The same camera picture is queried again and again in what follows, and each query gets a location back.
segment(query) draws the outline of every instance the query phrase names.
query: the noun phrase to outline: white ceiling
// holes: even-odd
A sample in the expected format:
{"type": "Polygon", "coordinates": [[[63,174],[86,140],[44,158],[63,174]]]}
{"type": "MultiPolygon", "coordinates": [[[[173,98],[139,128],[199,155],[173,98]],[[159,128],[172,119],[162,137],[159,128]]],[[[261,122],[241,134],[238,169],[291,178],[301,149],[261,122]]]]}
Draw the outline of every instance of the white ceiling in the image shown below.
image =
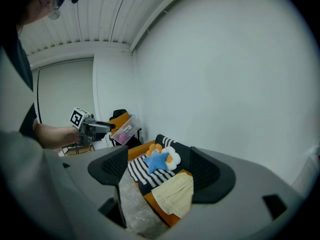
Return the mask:
{"type": "Polygon", "coordinates": [[[66,0],[56,20],[45,17],[23,27],[20,40],[27,55],[76,42],[117,42],[131,51],[148,25],[173,0],[66,0]]]}

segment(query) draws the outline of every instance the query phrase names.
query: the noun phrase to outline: chair armrest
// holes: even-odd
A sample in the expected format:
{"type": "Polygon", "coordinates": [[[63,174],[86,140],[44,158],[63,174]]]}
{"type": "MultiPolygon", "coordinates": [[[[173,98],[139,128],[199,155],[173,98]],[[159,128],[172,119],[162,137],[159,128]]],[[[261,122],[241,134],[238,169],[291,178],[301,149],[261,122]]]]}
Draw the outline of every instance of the chair armrest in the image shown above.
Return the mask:
{"type": "Polygon", "coordinates": [[[131,161],[143,153],[146,153],[149,150],[151,144],[156,143],[155,140],[150,141],[148,143],[142,144],[140,146],[133,147],[128,150],[128,161],[131,161]]]}

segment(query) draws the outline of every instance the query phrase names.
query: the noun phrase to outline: person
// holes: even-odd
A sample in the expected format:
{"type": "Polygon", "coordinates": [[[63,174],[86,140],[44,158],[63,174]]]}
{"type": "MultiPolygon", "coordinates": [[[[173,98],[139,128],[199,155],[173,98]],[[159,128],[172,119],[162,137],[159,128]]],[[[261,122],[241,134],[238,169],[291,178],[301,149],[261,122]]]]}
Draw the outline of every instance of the person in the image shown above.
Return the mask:
{"type": "MultiPolygon", "coordinates": [[[[18,34],[24,25],[42,19],[62,3],[63,0],[17,0],[17,5],[6,15],[5,36],[1,38],[1,44],[17,73],[32,91],[32,71],[18,34]]],[[[46,149],[60,149],[80,142],[79,131],[73,126],[52,127],[39,123],[34,104],[28,111],[19,131],[22,135],[38,141],[46,149]]]]}

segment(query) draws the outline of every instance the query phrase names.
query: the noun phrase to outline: black cable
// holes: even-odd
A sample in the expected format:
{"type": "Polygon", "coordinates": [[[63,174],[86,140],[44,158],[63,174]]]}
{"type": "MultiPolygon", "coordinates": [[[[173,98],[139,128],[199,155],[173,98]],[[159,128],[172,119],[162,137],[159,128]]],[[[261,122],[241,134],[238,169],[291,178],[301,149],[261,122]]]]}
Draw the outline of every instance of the black cable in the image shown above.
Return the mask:
{"type": "Polygon", "coordinates": [[[119,14],[119,11],[120,11],[120,9],[121,9],[121,6],[122,6],[123,1],[124,1],[124,0],[122,0],[122,1],[121,1],[121,4],[120,4],[120,7],[119,7],[119,10],[118,10],[118,12],[116,13],[116,17],[115,17],[115,21],[114,21],[113,29],[112,29],[112,33],[111,33],[111,38],[110,38],[109,42],[112,42],[112,36],[113,36],[113,34],[114,34],[115,25],[116,25],[117,18],[118,18],[118,14],[119,14]]]}
{"type": "Polygon", "coordinates": [[[38,80],[36,83],[36,104],[38,106],[39,122],[40,122],[40,124],[42,124],[41,115],[40,115],[40,108],[39,108],[39,76],[40,76],[40,70],[38,70],[38,80]]]}

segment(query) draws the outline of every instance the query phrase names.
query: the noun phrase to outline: white flower plush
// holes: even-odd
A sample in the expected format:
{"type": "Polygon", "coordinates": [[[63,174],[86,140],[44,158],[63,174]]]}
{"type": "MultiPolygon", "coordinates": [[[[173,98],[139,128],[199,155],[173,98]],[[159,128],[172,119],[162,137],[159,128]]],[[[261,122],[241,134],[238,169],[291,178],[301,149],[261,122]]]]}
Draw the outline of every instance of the white flower plush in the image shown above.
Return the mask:
{"type": "Polygon", "coordinates": [[[177,168],[177,165],[181,162],[181,157],[178,153],[176,153],[176,150],[172,146],[167,146],[162,149],[161,153],[169,153],[165,164],[168,167],[168,170],[175,170],[177,168]]]}

